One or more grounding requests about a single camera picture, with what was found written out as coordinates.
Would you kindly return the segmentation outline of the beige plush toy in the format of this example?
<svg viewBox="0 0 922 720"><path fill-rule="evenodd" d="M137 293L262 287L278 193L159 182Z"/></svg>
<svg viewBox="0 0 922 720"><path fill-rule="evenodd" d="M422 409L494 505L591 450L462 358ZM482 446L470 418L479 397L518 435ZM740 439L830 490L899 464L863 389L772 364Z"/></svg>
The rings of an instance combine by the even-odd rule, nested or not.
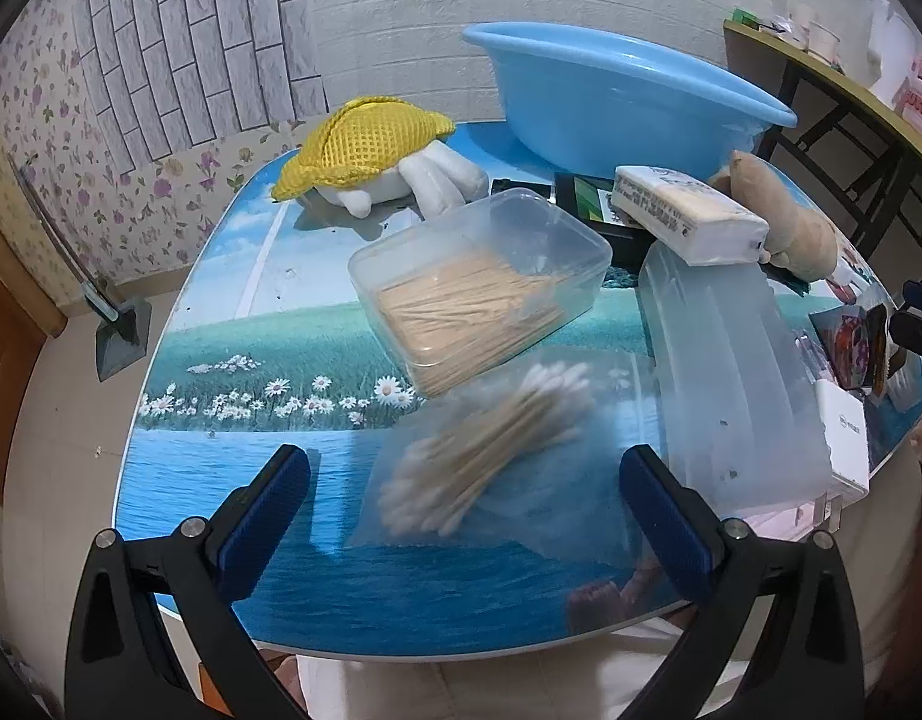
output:
<svg viewBox="0 0 922 720"><path fill-rule="evenodd" d="M797 203L768 163L733 151L707 182L768 223L765 262L806 283L835 273L840 254L835 227L820 211Z"/></svg>

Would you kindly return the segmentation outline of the clear plastic lid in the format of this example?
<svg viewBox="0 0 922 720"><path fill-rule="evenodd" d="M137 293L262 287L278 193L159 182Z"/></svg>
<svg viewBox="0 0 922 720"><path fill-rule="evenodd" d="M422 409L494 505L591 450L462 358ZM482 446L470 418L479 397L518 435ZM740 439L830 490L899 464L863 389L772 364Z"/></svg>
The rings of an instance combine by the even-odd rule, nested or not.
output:
<svg viewBox="0 0 922 720"><path fill-rule="evenodd" d="M690 266L656 242L638 275L664 458L723 517L817 499L830 450L794 333L755 265Z"/></svg>

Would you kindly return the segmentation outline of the white tissue pack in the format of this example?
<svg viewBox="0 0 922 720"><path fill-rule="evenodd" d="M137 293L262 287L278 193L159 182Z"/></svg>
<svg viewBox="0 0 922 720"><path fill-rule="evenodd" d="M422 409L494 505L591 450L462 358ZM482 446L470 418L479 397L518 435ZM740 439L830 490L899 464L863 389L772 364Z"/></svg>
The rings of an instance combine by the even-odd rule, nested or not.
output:
<svg viewBox="0 0 922 720"><path fill-rule="evenodd" d="M728 195L666 167L618 166L611 203L690 266L758 263L770 231Z"/></svg>

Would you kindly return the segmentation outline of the bag of cotton swabs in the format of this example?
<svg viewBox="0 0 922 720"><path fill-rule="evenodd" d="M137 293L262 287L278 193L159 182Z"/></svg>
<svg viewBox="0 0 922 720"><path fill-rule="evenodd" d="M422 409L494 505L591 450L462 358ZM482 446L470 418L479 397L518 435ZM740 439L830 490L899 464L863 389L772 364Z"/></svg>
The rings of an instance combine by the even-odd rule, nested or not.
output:
<svg viewBox="0 0 922 720"><path fill-rule="evenodd" d="M432 398L374 460L355 546L518 544L625 567L639 531L618 464L661 442L654 364L630 351L539 346Z"/></svg>

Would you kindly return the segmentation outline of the black bottle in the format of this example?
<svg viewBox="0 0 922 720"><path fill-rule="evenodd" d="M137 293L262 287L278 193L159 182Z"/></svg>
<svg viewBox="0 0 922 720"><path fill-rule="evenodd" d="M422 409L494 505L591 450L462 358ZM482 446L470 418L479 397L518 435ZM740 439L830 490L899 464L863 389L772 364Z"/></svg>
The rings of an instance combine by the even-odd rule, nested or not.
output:
<svg viewBox="0 0 922 720"><path fill-rule="evenodd" d="M539 193L568 215L602 236L612 249L615 268L636 273L643 265L646 254L654 242L651 232L633 221L623 221L611 205L611 189L607 182L593 177L557 172L552 184L516 181L509 177L495 177L490 182L490 192L498 193L510 188L527 188Z"/></svg>

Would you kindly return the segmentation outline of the clear box of toothpicks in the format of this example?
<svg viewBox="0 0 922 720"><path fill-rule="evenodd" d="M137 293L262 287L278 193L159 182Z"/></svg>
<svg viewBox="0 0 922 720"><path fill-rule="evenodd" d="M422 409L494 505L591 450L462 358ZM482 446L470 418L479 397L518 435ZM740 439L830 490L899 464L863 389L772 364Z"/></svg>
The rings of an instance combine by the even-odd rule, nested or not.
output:
<svg viewBox="0 0 922 720"><path fill-rule="evenodd" d="M611 244L529 188L508 188L356 250L371 330L422 397L509 361L593 307Z"/></svg>

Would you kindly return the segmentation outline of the colourful snack packet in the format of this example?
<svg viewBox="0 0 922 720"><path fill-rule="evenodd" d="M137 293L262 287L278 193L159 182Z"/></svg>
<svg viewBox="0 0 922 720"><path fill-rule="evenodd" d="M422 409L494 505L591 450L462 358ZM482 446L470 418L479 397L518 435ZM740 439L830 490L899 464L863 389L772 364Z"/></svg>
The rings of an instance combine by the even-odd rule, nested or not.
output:
<svg viewBox="0 0 922 720"><path fill-rule="evenodd" d="M836 382L881 397L888 376L887 307L842 305L810 316Z"/></svg>

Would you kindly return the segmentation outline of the white small box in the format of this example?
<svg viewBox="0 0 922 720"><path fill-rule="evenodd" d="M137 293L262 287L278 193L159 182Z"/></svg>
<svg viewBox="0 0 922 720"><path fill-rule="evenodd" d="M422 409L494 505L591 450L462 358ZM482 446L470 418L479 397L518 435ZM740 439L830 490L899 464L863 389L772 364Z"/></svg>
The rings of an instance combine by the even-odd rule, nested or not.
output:
<svg viewBox="0 0 922 720"><path fill-rule="evenodd" d="M869 447L864 405L831 380L819 379L813 387L830 454L828 494L839 497L848 507L869 493Z"/></svg>

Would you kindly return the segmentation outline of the yellow side table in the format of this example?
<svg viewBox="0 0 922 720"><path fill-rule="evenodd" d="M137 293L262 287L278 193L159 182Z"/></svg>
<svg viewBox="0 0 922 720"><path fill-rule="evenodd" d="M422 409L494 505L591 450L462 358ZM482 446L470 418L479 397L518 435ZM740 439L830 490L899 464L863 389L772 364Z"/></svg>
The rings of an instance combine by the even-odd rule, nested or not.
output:
<svg viewBox="0 0 922 720"><path fill-rule="evenodd" d="M922 133L840 70L765 29L724 21L728 67L797 114L757 154L791 169L859 254L922 283Z"/></svg>

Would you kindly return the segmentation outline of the white kettle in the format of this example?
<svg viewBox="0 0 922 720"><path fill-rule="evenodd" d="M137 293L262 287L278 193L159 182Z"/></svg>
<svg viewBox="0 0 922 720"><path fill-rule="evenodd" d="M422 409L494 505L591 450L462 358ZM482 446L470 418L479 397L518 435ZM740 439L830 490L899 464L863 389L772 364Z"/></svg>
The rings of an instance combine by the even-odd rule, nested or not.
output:
<svg viewBox="0 0 922 720"><path fill-rule="evenodd" d="M874 80L869 91L890 109L897 105L915 55L915 33L893 5L888 0L870 0L867 61Z"/></svg>

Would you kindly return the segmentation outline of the green small box on table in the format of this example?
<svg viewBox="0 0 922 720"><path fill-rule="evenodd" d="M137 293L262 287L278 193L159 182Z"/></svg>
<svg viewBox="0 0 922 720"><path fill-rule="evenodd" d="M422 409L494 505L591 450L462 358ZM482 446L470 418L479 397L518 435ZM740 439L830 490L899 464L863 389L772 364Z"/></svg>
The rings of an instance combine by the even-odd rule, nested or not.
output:
<svg viewBox="0 0 922 720"><path fill-rule="evenodd" d="M739 25L747 26L747 28L760 28L760 20L758 20L757 16L750 13L750 11L744 10L744 8L736 8L732 12L731 20L734 23L739 23Z"/></svg>

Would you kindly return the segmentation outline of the blue plastic basin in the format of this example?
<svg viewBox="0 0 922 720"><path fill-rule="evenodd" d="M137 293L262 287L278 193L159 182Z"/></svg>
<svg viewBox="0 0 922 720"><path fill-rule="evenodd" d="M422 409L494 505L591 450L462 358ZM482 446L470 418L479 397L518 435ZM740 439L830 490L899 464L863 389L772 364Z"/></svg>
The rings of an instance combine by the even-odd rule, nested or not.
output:
<svg viewBox="0 0 922 720"><path fill-rule="evenodd" d="M797 124L791 107L744 78L638 37L497 21L468 26L462 39L488 55L513 135L571 174L653 166L705 179L769 128Z"/></svg>

